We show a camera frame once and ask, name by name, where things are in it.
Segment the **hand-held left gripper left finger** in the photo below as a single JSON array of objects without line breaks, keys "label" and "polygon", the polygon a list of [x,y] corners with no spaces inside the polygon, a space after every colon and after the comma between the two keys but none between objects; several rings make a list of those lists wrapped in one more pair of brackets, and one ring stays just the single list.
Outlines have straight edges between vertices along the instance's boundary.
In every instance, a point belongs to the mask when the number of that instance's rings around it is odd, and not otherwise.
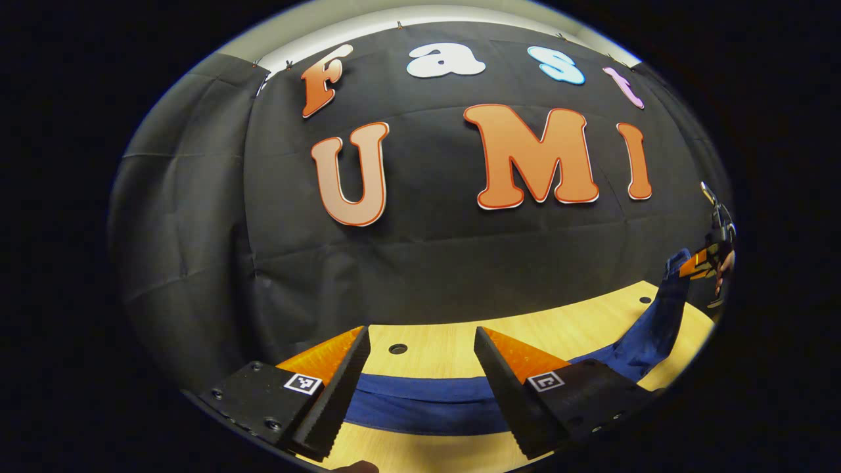
[{"label": "hand-held left gripper left finger", "polygon": [[355,327],[276,365],[251,361],[199,392],[197,401],[246,436],[321,462],[370,352],[369,327]]}]

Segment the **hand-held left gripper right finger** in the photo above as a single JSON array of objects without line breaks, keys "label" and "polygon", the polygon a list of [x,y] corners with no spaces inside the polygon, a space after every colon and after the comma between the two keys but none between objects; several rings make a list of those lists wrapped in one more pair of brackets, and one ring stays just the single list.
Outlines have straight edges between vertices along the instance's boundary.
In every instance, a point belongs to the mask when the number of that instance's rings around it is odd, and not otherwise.
[{"label": "hand-held left gripper right finger", "polygon": [[660,395],[592,357],[570,363],[487,327],[474,352],[528,460],[603,436]]}]

